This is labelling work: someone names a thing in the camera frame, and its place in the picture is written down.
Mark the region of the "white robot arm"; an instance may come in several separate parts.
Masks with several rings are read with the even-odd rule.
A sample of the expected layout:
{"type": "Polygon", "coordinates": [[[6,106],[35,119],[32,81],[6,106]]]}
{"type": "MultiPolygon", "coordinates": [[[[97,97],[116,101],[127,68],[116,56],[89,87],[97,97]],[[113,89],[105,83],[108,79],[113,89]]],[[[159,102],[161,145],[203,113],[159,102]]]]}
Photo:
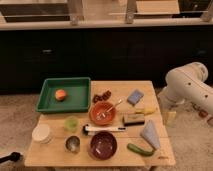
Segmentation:
{"type": "Polygon", "coordinates": [[[174,118],[174,107],[186,100],[213,115],[213,88],[205,83],[207,78],[208,69],[200,62],[171,69],[166,74],[166,86],[158,94],[165,125],[174,118]]]}

